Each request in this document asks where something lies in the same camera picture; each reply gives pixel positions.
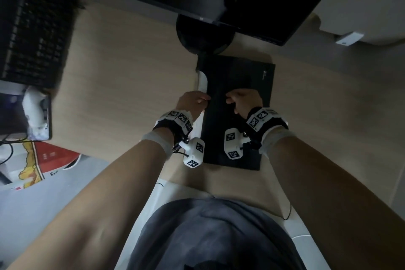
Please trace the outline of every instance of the white wrist-mounted camera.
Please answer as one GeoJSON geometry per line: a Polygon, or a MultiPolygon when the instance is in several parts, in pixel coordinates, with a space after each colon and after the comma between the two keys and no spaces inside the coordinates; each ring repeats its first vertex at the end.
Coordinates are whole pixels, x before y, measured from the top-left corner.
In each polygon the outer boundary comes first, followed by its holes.
{"type": "Polygon", "coordinates": [[[200,138],[192,138],[188,143],[181,141],[179,146],[184,148],[183,162],[186,166],[195,168],[203,163],[205,142],[200,138]]]}
{"type": "Polygon", "coordinates": [[[236,128],[230,128],[225,132],[224,151],[229,159],[240,159],[243,157],[243,144],[248,142],[250,142],[249,137],[245,137],[236,128]]]}

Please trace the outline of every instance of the white power adapter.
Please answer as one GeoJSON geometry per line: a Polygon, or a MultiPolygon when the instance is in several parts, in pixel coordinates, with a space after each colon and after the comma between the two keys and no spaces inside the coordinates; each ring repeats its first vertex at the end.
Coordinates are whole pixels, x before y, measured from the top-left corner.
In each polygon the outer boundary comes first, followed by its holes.
{"type": "Polygon", "coordinates": [[[364,37],[364,34],[359,33],[359,32],[349,32],[341,37],[338,37],[336,40],[337,44],[344,45],[344,46],[350,46],[354,44],[355,42],[359,41],[362,37],[364,37]]]}

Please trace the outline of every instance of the person's right hand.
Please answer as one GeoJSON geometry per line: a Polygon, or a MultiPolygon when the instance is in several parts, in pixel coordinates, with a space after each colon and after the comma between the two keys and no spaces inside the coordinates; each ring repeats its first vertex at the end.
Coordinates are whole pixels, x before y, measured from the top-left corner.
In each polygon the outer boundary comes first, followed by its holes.
{"type": "Polygon", "coordinates": [[[257,90],[253,89],[235,89],[225,94],[226,103],[235,103],[235,113],[240,114],[244,119],[247,119],[247,115],[250,110],[255,107],[263,107],[262,98],[257,90]]]}

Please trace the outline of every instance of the wooden desk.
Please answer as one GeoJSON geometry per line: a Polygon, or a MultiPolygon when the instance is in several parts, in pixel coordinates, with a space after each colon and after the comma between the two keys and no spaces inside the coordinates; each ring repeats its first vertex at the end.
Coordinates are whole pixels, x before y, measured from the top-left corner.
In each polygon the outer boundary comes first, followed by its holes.
{"type": "MultiPolygon", "coordinates": [[[[225,54],[271,60],[265,48],[256,51],[237,42],[225,54]]],[[[181,46],[174,26],[89,5],[77,19],[53,102],[51,143],[113,161],[193,89],[196,62],[181,46]]],[[[405,132],[405,111],[398,105],[405,90],[279,56],[273,62],[272,107],[299,137],[388,202],[405,157],[399,134],[405,132]]],[[[288,203],[265,165],[266,159],[260,171],[210,165],[189,169],[174,155],[161,177],[278,213],[281,205],[286,213],[288,203]]]]}

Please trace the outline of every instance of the person's left hand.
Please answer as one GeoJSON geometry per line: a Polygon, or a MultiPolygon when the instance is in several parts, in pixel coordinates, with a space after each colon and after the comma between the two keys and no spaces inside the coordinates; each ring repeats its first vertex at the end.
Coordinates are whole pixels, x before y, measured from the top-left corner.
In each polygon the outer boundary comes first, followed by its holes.
{"type": "Polygon", "coordinates": [[[200,116],[201,112],[208,106],[211,97],[201,91],[190,91],[184,93],[176,106],[176,110],[190,111],[193,122],[200,116]]]}

